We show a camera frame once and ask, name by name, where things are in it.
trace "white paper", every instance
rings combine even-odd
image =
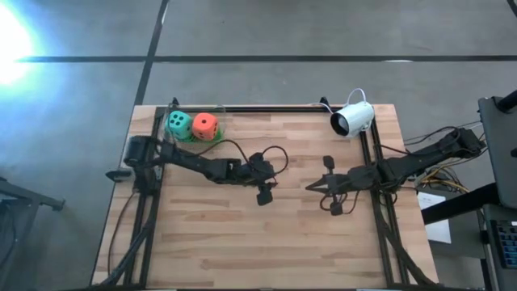
[[[426,209],[432,205],[436,205],[440,202],[444,202],[445,197],[432,195],[424,192],[418,193],[418,204],[420,209]],[[431,223],[426,226],[427,239],[442,242],[451,243],[451,231],[449,230],[449,220],[438,221]]]

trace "white cable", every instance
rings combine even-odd
[[[349,103],[350,103],[350,98],[353,96],[354,93],[356,93],[357,91],[360,91],[361,92],[361,95],[363,96],[363,101],[366,102],[366,93],[364,93],[364,90],[361,89],[361,88],[355,88],[354,90],[352,90],[350,92],[350,94],[348,95],[348,99],[347,99],[347,102],[343,105],[344,107],[347,106]],[[309,103],[309,105],[321,105],[321,106],[324,106],[330,113],[334,113],[332,111],[332,108],[330,108],[327,104],[325,103],[319,103],[319,102],[316,102],[316,103]]]
[[[364,93],[364,90],[361,89],[361,88],[355,88],[354,90],[352,90],[352,92],[350,92],[350,94],[348,95],[348,100],[347,100],[347,103],[345,104],[345,106],[347,106],[348,104],[350,104],[350,98],[353,96],[354,93],[356,93],[357,91],[360,91],[361,94],[363,95],[363,101],[366,102],[366,93]]]

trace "computer keyboard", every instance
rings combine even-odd
[[[517,268],[517,221],[491,221],[503,268]]]

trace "concrete floor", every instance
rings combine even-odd
[[[40,56],[144,56],[160,0],[23,0],[17,14]],[[515,54],[504,0],[176,0],[157,55]],[[404,137],[478,119],[477,99],[515,89],[514,62],[155,64],[144,104],[344,102],[362,87],[394,103]],[[87,286],[143,63],[31,64],[0,86],[0,176],[49,196],[13,290]],[[469,188],[493,181],[485,155],[456,168]],[[440,281],[480,287],[478,262],[436,257]],[[453,265],[462,271],[452,272]]]

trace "black stand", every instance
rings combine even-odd
[[[428,225],[478,210],[487,204],[499,204],[498,188],[495,183],[422,210],[423,222]]]
[[[0,178],[0,193],[18,199],[27,199],[38,205],[47,205],[57,211],[63,209],[63,205],[65,204],[64,200],[56,200],[25,188],[15,186],[3,178]]]
[[[20,247],[25,242],[25,239],[31,232],[32,223],[36,219],[36,213],[40,205],[47,205],[53,210],[59,211],[63,209],[64,200],[56,200],[51,197],[18,187],[7,182],[0,177],[0,194],[7,196],[5,199],[0,199],[0,205],[7,207],[7,216],[12,220],[13,227],[16,229],[14,241],[11,247],[6,247],[7,257],[5,264],[0,269],[0,289],[5,287],[10,269],[20,252]]]

